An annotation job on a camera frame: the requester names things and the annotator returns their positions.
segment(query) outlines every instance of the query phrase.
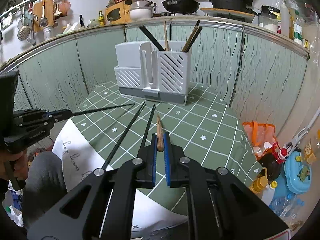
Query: person's hand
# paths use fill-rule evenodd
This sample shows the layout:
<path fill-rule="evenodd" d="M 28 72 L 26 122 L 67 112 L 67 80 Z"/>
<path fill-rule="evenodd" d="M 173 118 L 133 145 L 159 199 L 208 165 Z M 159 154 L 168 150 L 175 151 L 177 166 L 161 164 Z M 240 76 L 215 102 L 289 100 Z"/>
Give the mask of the person's hand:
<path fill-rule="evenodd" d="M 9 180 L 7 172 L 4 168 L 5 162 L 16 161 L 14 164 L 14 172 L 13 175 L 19 180 L 25 180 L 28 178 L 28 158 L 27 158 L 27 150 L 20 152 L 18 154 L 11 154 L 5 150 L 0 150 L 0 178 Z"/>

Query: silver bolt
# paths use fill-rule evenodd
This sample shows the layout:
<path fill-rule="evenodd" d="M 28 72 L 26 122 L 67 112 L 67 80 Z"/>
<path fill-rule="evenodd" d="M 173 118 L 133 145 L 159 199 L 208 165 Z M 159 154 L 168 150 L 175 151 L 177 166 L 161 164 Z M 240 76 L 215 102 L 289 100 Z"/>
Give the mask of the silver bolt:
<path fill-rule="evenodd" d="M 226 175 L 228 173 L 228 170 L 225 167 L 218 168 L 218 173 L 221 175 Z"/>
<path fill-rule="evenodd" d="M 187 164 L 190 162 L 190 159 L 188 157 L 181 157 L 180 158 L 180 162 L 183 163 L 183 164 Z"/>
<path fill-rule="evenodd" d="M 141 159 L 141 158 L 134 158 L 134 159 L 132 160 L 132 163 L 133 163 L 134 165 L 139 165 L 139 164 L 142 163 L 142 159 Z"/>
<path fill-rule="evenodd" d="M 104 169 L 102 168 L 95 169 L 93 172 L 93 174 L 96 175 L 97 177 L 103 175 L 103 173 L 104 173 Z"/>

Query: wooden cutting board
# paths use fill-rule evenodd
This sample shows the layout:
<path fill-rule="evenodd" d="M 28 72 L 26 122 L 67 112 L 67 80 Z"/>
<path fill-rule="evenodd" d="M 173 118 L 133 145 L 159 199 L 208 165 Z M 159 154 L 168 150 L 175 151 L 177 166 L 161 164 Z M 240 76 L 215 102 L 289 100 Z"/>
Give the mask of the wooden cutting board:
<path fill-rule="evenodd" d="M 42 2 L 36 3 L 33 6 L 33 14 L 38 16 L 38 21 L 33 23 L 35 33 L 44 29 L 39 27 L 39 20 L 42 17 Z M 53 0 L 45 0 L 44 4 L 44 16 L 48 19 L 48 26 L 53 26 Z"/>

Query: black frying pan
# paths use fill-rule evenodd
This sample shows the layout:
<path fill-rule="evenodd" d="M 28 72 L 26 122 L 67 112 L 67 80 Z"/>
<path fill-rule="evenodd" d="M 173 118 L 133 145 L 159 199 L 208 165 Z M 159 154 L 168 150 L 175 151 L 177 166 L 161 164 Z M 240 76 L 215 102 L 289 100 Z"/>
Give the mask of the black frying pan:
<path fill-rule="evenodd" d="M 166 0 L 162 2 L 164 8 L 171 13 L 189 14 L 199 9 L 199 3 L 195 0 Z"/>

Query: green checkered tablecloth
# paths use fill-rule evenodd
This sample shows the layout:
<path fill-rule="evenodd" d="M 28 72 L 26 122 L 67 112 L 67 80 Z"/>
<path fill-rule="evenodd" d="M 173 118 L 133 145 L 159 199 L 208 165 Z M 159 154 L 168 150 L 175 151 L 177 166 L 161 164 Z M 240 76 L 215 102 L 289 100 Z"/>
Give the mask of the green checkered tablecloth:
<path fill-rule="evenodd" d="M 106 159 L 143 101 L 121 96 L 117 84 L 108 82 L 96 86 L 78 107 L 79 110 L 132 102 L 136 105 L 129 111 L 128 107 L 116 108 L 85 117 L 75 116 L 72 121 L 98 154 Z M 112 168 L 119 168 L 137 156 L 153 104 L 148 101 L 132 125 L 111 161 Z M 156 133 L 157 114 L 161 117 L 164 130 L 170 133 L 171 142 L 181 146 L 186 156 L 202 166 L 210 169 L 227 167 L 247 186 L 260 172 L 262 167 L 252 153 L 242 124 L 213 88 L 191 83 L 185 106 L 156 102 L 147 143 L 150 143 L 152 133 Z M 185 189 L 166 185 L 163 153 L 157 153 L 156 186 L 139 190 L 168 210 L 187 214 Z"/>

